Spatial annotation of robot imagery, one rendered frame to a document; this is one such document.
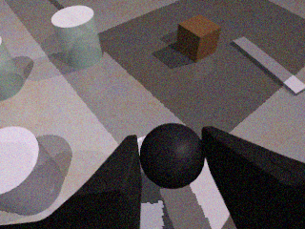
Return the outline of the brown cube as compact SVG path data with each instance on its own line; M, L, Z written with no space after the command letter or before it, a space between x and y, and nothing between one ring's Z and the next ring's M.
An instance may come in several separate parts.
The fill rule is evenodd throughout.
M216 51L221 28L198 14L186 22L178 23L175 48L198 62Z

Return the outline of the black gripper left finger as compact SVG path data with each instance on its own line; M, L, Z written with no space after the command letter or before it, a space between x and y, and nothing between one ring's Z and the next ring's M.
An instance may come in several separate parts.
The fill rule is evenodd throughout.
M49 217L0 229L140 229L141 199L140 152L129 135Z

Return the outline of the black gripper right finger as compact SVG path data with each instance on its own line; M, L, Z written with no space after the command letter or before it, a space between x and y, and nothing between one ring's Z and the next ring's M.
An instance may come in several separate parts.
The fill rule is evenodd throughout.
M305 229L305 163L202 127L213 182L236 229Z

